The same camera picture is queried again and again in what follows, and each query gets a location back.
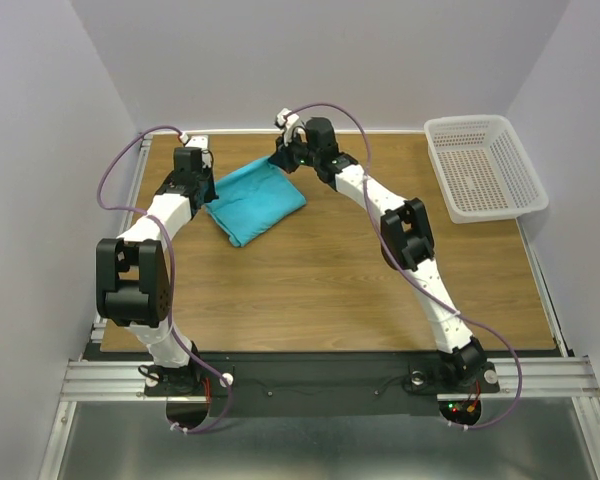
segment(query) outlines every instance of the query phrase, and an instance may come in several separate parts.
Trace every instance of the white wall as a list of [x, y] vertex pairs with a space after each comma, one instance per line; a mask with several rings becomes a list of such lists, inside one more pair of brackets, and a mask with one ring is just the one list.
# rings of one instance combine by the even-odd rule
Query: white wall
[[509, 110], [547, 189], [529, 218], [567, 342], [600, 382], [600, 0], [573, 0]]
[[328, 100], [377, 129], [505, 113], [568, 0], [72, 3], [140, 126], [271, 128]]
[[134, 132], [68, 1], [0, 2], [0, 480], [37, 477], [93, 320], [95, 245], [119, 223], [97, 182]]

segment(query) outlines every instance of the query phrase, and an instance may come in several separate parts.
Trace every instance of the white arm link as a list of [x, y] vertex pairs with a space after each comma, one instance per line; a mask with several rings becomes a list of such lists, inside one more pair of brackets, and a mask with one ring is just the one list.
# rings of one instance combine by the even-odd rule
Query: white arm link
[[[167, 229], [169, 238], [173, 238], [178, 233], [178, 230], [191, 220], [189, 199], [175, 193], [164, 193], [153, 197], [153, 202], [151, 202], [147, 213], [162, 222]], [[123, 238], [125, 242], [160, 240], [162, 242], [162, 249], [167, 248], [160, 228], [153, 220], [146, 216], [139, 218], [129, 230], [121, 234], [118, 238]]]
[[[147, 350], [153, 356], [153, 362], [156, 365], [165, 368], [184, 367], [189, 363], [189, 355], [180, 348], [180, 345], [173, 338], [171, 330], [165, 318], [160, 322], [158, 328], [150, 328], [146, 325], [136, 325], [131, 323], [125, 330], [135, 334], [142, 343], [147, 346]], [[191, 340], [180, 333], [178, 326], [173, 323], [173, 333], [191, 350]]]
[[[362, 188], [363, 176], [364, 169], [362, 166], [350, 165], [346, 167], [341, 173], [336, 175], [336, 191], [351, 198], [366, 210]], [[371, 203], [370, 213], [378, 226], [380, 225], [380, 217], [387, 210], [394, 210], [401, 207], [405, 202], [404, 198], [387, 190], [371, 177], [367, 181], [367, 193]], [[440, 279], [440, 273], [438, 272], [435, 260], [425, 260], [418, 265], [416, 272], [406, 270], [406, 274], [422, 288], [455, 309], [451, 297], [449, 297], [449, 293]], [[457, 317], [457, 313], [459, 312], [455, 315], [451, 314], [423, 293], [416, 289], [414, 290], [427, 316], [427, 320], [431, 324], [438, 350], [452, 353], [454, 348], [462, 348], [467, 345], [472, 333], [464, 322]]]

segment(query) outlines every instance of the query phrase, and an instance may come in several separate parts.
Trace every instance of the metal frame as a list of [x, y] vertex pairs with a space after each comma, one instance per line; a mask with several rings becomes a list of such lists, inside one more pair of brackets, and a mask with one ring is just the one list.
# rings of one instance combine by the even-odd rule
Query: metal frame
[[[518, 373], [512, 359], [495, 358], [499, 393], [481, 398], [513, 398]], [[146, 397], [145, 379], [138, 367], [146, 362], [71, 362], [67, 368], [61, 402], [205, 402], [204, 397]], [[522, 358], [523, 398], [599, 397], [600, 389], [591, 363], [586, 358]], [[438, 400], [466, 398], [466, 394], [438, 395]]]
[[[152, 135], [145, 137], [138, 154], [138, 163], [134, 173], [133, 184], [129, 193], [128, 204], [136, 202], [144, 169], [151, 147]], [[120, 232], [131, 224], [132, 214], [126, 214]], [[568, 357], [568, 349], [564, 342], [558, 320], [542, 271], [524, 228], [518, 222], [520, 236], [527, 253], [534, 280], [538, 288], [549, 328], [554, 336], [562, 357], [555, 358], [522, 358], [523, 398], [572, 398], [576, 415], [593, 463], [596, 475], [600, 478], [600, 389], [595, 378], [593, 367], [588, 358]], [[91, 341], [100, 343], [103, 338], [106, 320], [96, 316]], [[491, 359], [499, 376], [501, 392], [484, 394], [483, 398], [511, 398], [517, 387], [517, 372], [511, 359]], [[60, 393], [60, 403], [54, 419], [47, 450], [40, 471], [40, 480], [58, 478], [64, 457], [71, 426], [78, 402], [128, 402], [167, 400], [204, 402], [203, 397], [174, 397], [170, 399], [151, 398], [144, 395], [144, 378], [137, 367], [146, 362], [70, 362]], [[439, 400], [455, 400], [457, 395], [439, 395]]]

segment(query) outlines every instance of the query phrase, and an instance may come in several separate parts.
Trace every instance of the cable connector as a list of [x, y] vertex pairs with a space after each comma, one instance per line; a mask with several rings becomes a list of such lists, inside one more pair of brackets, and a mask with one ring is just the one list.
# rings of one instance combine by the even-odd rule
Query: cable connector
[[182, 143], [182, 145], [186, 145], [190, 138], [191, 137], [189, 137], [187, 132], [182, 132], [182, 134], [178, 136], [178, 140], [180, 140], [180, 143]]
[[286, 147], [293, 139], [295, 128], [301, 125], [302, 122], [300, 121], [300, 117], [298, 115], [295, 113], [291, 114], [291, 110], [288, 108], [283, 108], [280, 110], [280, 113], [276, 115], [276, 119], [273, 124], [282, 130], [282, 140], [284, 146]]

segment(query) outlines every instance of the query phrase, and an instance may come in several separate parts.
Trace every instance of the metal floor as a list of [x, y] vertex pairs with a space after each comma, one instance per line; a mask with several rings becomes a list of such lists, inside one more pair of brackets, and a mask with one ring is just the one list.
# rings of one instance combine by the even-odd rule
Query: metal floor
[[[510, 400], [485, 400], [484, 418]], [[216, 433], [169, 431], [157, 403], [77, 407], [67, 480], [595, 479], [569, 398], [523, 399], [483, 431], [410, 416], [227, 420]]]

